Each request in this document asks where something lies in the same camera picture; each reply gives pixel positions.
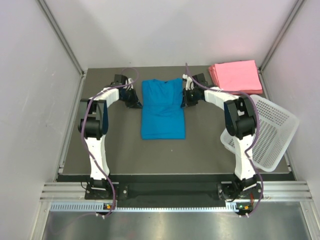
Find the blue t shirt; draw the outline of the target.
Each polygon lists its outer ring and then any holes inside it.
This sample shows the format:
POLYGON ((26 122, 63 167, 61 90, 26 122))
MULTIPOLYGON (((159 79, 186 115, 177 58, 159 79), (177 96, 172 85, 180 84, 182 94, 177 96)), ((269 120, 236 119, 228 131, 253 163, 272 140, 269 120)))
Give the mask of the blue t shirt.
POLYGON ((184 140, 186 138, 183 80, 150 79, 141 84, 143 107, 141 138, 143 140, 184 140))

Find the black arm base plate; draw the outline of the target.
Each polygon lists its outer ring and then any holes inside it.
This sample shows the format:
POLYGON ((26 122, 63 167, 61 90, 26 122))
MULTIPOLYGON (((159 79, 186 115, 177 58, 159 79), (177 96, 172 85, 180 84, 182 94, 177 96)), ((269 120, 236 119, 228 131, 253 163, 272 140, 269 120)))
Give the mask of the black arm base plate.
MULTIPOLYGON (((115 188, 111 199, 118 208, 211 208, 222 207, 227 201, 219 194, 220 186, 231 186, 234 175, 229 174, 145 174, 112 175, 115 188)), ((247 190, 233 201, 258 200, 264 196, 265 181, 292 181, 293 175, 263 174, 256 187, 247 190)))

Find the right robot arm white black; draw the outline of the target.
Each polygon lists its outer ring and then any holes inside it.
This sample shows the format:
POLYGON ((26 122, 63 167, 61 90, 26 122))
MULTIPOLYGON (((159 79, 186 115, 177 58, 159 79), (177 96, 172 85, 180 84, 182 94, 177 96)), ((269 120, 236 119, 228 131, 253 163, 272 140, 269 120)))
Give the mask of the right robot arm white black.
POLYGON ((186 82, 182 91, 182 108, 205 101, 224 111, 225 130, 232 137, 235 149, 235 170, 231 186, 221 185, 219 195, 230 201, 245 198, 257 186, 257 173, 251 163, 258 123, 254 105, 245 95, 227 93, 217 86, 209 87, 202 73, 183 74, 182 79, 186 82))

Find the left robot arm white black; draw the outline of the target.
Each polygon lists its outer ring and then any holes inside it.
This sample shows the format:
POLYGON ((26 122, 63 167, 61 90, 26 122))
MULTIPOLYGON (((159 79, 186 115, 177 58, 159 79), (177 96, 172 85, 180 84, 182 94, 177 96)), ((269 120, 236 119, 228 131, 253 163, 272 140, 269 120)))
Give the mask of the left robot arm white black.
POLYGON ((109 129, 108 108, 115 102, 122 101, 127 108, 141 109, 142 104, 134 89, 135 81, 123 74, 116 74, 114 81, 96 95, 79 102, 77 128, 90 160, 90 177, 85 193, 87 200, 104 200, 115 196, 105 149, 109 129))

